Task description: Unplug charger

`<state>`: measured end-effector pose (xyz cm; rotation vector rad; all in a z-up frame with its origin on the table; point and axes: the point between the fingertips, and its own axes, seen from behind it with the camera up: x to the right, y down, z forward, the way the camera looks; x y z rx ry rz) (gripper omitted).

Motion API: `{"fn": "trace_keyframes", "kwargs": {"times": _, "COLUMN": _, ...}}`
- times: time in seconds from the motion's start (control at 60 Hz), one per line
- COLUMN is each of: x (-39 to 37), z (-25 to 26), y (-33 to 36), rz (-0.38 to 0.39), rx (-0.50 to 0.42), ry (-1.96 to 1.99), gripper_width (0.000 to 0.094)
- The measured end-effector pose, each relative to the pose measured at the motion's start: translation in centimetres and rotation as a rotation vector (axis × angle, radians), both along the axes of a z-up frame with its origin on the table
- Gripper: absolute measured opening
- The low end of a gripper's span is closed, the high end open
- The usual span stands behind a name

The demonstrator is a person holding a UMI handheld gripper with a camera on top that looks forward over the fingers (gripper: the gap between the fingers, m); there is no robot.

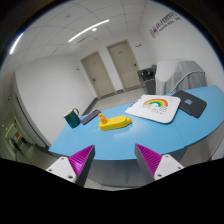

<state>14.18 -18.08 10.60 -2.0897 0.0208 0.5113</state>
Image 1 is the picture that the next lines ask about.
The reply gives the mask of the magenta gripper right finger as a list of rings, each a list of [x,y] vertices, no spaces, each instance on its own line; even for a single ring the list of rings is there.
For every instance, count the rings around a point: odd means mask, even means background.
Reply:
[[[147,184],[183,169],[171,155],[161,155],[140,144],[135,145],[135,155]]]

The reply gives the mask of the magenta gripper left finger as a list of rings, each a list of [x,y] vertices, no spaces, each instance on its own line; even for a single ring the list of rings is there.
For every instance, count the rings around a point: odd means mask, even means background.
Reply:
[[[95,156],[95,146],[88,146],[70,157],[60,157],[46,171],[83,187]]]

